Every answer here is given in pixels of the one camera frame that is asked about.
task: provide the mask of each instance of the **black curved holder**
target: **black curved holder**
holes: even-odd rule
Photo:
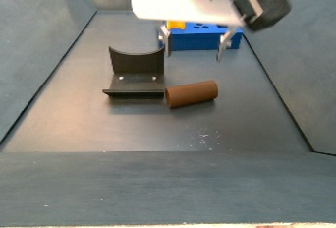
[[[114,73],[102,93],[118,98],[162,98],[164,47],[144,54],[126,54],[112,47],[109,52]]]

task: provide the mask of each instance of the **cardboard tube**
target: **cardboard tube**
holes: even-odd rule
[[[169,108],[190,105],[216,99],[217,86],[214,81],[177,85],[165,88],[165,99]]]

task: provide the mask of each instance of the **blue block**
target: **blue block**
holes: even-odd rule
[[[226,32],[226,27],[213,24],[186,23],[185,29],[172,28],[170,47],[173,51],[214,50],[218,46],[220,36]],[[238,49],[242,30],[238,28],[230,39],[229,49]]]

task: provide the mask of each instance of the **gray floor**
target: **gray floor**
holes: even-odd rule
[[[108,47],[157,48],[154,22],[100,12],[1,144],[4,152],[288,151],[308,152],[286,109],[245,41],[238,50],[173,52],[165,85],[209,79],[218,98],[176,110],[164,100],[110,100]]]

